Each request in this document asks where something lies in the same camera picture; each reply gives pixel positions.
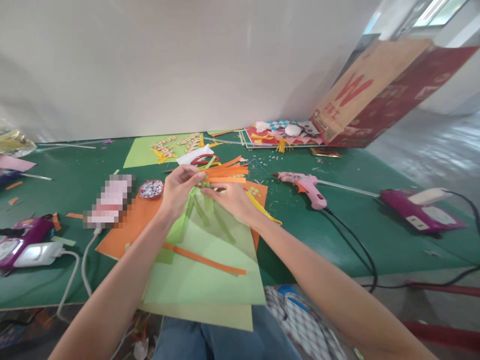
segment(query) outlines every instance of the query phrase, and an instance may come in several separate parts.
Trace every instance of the person's left hand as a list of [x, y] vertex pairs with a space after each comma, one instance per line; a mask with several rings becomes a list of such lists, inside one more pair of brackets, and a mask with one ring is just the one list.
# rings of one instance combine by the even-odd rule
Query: person's left hand
[[182, 216], [190, 190], [205, 177], [198, 171], [193, 165], [180, 165], [166, 177], [160, 212], [175, 219]]

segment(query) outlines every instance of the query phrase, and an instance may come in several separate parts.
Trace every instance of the gray floor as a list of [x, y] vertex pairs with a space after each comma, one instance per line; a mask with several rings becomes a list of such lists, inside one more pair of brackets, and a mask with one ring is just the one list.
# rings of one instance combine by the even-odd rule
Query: gray floor
[[[480, 205], [479, 139], [478, 114], [455, 118], [414, 110], [367, 150], [425, 188], [445, 187], [468, 196]], [[462, 201], [452, 201], [465, 211], [470, 211]], [[408, 279], [440, 283], [450, 280], [461, 271], [450, 269], [389, 275], [382, 276], [379, 282], [387, 286], [402, 284]], [[361, 284], [371, 281], [369, 278], [357, 280]], [[459, 284], [480, 286], [480, 272]], [[480, 298], [423, 290], [381, 288], [375, 291], [375, 296], [401, 320], [425, 321], [480, 332]], [[0, 358], [46, 359], [60, 334], [61, 329], [54, 331], [42, 341], [9, 351], [7, 357], [0, 350]], [[427, 346], [442, 360], [479, 358], [466, 351]]]

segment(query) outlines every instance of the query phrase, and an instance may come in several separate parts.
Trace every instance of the cardboard box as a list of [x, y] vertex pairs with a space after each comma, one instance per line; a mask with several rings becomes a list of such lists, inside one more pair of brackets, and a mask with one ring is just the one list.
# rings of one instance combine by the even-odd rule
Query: cardboard box
[[365, 148], [445, 84], [478, 47], [430, 39], [376, 41], [320, 101], [312, 121], [326, 145]]

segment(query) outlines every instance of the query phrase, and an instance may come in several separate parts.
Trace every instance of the pink glue gun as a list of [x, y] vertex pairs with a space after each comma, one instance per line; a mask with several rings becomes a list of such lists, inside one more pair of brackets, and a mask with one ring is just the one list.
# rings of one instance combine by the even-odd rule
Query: pink glue gun
[[298, 187], [299, 193], [306, 193], [311, 201], [311, 207], [315, 210], [322, 210], [327, 207], [327, 200], [322, 196], [320, 191], [315, 187], [318, 179], [313, 175], [305, 175], [297, 172], [278, 172], [273, 175], [283, 182], [293, 183]]

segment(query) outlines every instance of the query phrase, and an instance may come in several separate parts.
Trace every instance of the table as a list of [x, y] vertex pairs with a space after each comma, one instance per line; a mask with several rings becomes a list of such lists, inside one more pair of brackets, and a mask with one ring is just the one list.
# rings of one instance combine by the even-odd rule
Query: table
[[[238, 135], [229, 133], [219, 138], [235, 141]], [[162, 171], [176, 166], [175, 162], [123, 169], [133, 140], [121, 138], [111, 144], [97, 144], [96, 149], [69, 147], [25, 156], [25, 160], [37, 163], [29, 173], [51, 177], [53, 181], [24, 177], [21, 186], [8, 191], [0, 190], [0, 228], [29, 218], [34, 211], [36, 216], [58, 212], [62, 230], [56, 235], [76, 241], [76, 245], [69, 250], [83, 254], [93, 231], [84, 229], [81, 220], [65, 217], [66, 214], [81, 214], [90, 209], [109, 174], [117, 169], [120, 169], [119, 174], [136, 175], [137, 190], [146, 180], [164, 180], [166, 174]], [[238, 155], [252, 161], [247, 179], [258, 180], [268, 186], [266, 209], [270, 214], [281, 220], [287, 231], [352, 277], [368, 276], [369, 272], [338, 229], [362, 254], [353, 238], [326, 213], [312, 210], [308, 198], [298, 194], [294, 185], [281, 183], [269, 173], [292, 171], [313, 174], [329, 182], [373, 193], [383, 189], [418, 186], [362, 149], [340, 149], [343, 158], [315, 157], [307, 148], [287, 150], [282, 155], [274, 149], [247, 150], [236, 144], [222, 144], [215, 147], [214, 151], [223, 162]], [[440, 206], [468, 223], [469, 228], [445, 233], [442, 239], [437, 240], [415, 232], [395, 212], [373, 197], [324, 185], [318, 185], [318, 188], [328, 200], [328, 207], [350, 226], [367, 247], [380, 275], [480, 264], [480, 240], [473, 218], [446, 203]], [[14, 197], [19, 197], [23, 203], [5, 212], [7, 201]], [[87, 276], [93, 289], [116, 263], [93, 251], [98, 243], [99, 240], [90, 250], [87, 261]], [[439, 256], [429, 255], [425, 251], [434, 251]], [[257, 256], [265, 286], [295, 282], [262, 239]], [[65, 255], [48, 267], [18, 269], [0, 278], [0, 310], [57, 305], [74, 262], [71, 256]], [[78, 271], [66, 303], [83, 303], [87, 298]]]

